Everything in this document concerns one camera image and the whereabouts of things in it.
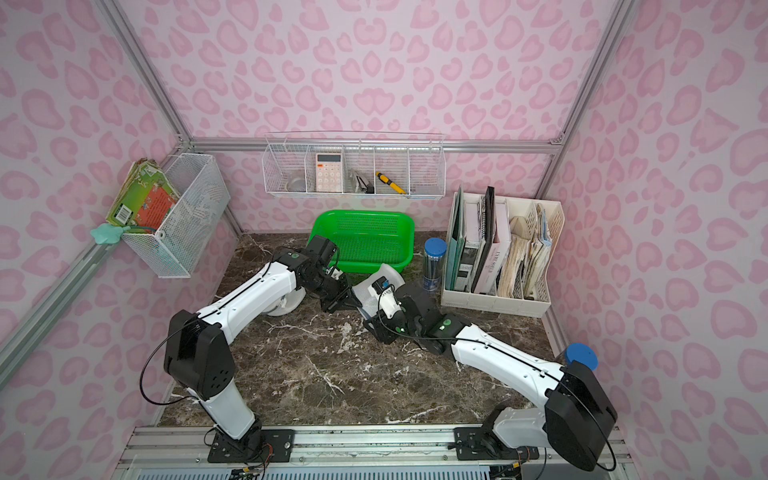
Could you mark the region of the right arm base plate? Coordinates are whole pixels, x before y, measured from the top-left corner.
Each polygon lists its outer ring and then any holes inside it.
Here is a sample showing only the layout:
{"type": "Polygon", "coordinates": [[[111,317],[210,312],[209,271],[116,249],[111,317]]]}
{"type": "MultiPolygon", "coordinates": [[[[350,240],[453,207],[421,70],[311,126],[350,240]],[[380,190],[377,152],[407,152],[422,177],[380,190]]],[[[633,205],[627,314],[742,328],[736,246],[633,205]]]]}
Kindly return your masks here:
{"type": "Polygon", "coordinates": [[[508,447],[493,432],[483,427],[457,427],[453,429],[453,442],[449,444],[459,461],[504,460],[528,462],[538,460],[537,447],[508,447]]]}

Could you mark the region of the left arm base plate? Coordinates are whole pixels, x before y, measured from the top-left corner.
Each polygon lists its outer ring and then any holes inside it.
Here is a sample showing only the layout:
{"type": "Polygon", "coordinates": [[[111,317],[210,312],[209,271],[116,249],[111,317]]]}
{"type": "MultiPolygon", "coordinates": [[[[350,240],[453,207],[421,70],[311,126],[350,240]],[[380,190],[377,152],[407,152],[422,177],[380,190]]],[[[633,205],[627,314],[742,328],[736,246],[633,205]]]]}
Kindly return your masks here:
{"type": "Polygon", "coordinates": [[[296,431],[293,429],[249,430],[241,439],[233,439],[216,428],[207,462],[212,464],[287,463],[290,461],[296,431]]]}

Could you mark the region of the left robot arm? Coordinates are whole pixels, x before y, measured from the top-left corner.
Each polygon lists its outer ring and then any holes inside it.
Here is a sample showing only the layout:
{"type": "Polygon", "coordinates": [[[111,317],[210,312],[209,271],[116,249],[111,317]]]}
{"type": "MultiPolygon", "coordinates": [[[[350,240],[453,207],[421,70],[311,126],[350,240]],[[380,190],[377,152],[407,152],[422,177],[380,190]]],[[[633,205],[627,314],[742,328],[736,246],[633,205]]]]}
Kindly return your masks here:
{"type": "Polygon", "coordinates": [[[358,307],[346,275],[338,268],[339,248],[314,236],[301,250],[280,248],[242,285],[195,312],[180,310],[157,350],[165,373],[199,402],[214,421],[221,447],[255,456],[262,449],[261,425],[236,381],[231,345],[258,317],[293,312],[311,294],[325,311],[358,307]]]}

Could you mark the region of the white mesh laundry bag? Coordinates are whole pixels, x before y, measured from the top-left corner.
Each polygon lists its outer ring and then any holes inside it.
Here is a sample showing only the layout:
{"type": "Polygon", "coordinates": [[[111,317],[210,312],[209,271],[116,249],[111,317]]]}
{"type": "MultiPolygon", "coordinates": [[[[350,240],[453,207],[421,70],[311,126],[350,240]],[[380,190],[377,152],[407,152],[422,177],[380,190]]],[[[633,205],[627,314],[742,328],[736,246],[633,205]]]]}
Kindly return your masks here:
{"type": "Polygon", "coordinates": [[[271,317],[287,315],[293,312],[302,303],[305,296],[306,291],[304,288],[294,290],[278,299],[269,309],[264,311],[264,314],[271,317]]]}

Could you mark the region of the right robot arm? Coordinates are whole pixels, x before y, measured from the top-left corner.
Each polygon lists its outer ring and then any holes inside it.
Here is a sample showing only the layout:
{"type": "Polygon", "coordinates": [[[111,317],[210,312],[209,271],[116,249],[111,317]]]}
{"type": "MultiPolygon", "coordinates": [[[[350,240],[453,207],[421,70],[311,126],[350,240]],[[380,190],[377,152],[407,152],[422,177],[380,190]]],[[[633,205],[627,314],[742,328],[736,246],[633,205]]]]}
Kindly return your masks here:
{"type": "Polygon", "coordinates": [[[497,406],[479,427],[458,427],[454,445],[461,460],[525,461],[553,450],[570,465],[593,471],[600,465],[617,422],[617,411],[593,370],[539,359],[483,331],[460,315],[442,313],[426,293],[384,278],[353,289],[366,329],[385,344],[413,341],[495,378],[525,397],[522,411],[497,406]]]}

